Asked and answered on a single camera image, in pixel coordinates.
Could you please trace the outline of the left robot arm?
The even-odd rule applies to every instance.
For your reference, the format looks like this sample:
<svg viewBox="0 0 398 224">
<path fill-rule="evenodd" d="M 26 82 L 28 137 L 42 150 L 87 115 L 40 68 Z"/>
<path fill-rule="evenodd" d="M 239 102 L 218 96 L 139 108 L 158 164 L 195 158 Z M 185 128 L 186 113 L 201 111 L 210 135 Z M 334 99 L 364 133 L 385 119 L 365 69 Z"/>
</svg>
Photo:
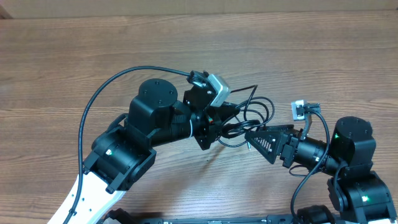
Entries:
<svg viewBox="0 0 398 224">
<path fill-rule="evenodd" d="M 216 141 L 231 90 L 211 75 L 177 99 L 176 88 L 163 79 L 139 87 L 128 113 L 118 116 L 91 145 L 82 173 L 50 223 L 97 223 L 154 164 L 156 146 L 195 138 L 202 150 Z"/>
</svg>

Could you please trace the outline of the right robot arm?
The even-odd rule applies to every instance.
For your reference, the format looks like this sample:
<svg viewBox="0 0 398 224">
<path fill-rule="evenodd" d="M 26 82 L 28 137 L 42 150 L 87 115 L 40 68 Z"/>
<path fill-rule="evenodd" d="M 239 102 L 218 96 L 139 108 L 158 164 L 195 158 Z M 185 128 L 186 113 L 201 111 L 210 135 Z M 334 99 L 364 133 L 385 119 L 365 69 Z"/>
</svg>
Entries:
<svg viewBox="0 0 398 224">
<path fill-rule="evenodd" d="M 376 141 L 369 122 L 354 116 L 340 118 L 330 143 L 307 136 L 312 119 L 301 130 L 292 124 L 268 126 L 245 138 L 266 160 L 289 168 L 294 162 L 330 175 L 329 198 L 340 218 L 352 223 L 393 223 L 397 213 L 387 185 L 371 169 Z"/>
</svg>

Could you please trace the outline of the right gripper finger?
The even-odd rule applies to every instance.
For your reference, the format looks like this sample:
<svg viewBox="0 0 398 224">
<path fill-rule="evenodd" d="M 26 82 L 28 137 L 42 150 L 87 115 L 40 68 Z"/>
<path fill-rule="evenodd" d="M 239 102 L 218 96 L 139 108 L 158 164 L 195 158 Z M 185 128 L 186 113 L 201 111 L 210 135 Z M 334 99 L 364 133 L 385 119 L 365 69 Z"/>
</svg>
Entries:
<svg viewBox="0 0 398 224">
<path fill-rule="evenodd" d="M 293 124 L 275 125 L 275 126 L 264 126 L 259 132 L 263 133 L 284 133 L 294 129 Z"/>
<path fill-rule="evenodd" d="M 270 164 L 274 164 L 282 152 L 282 131 L 250 131 L 244 137 Z"/>
</svg>

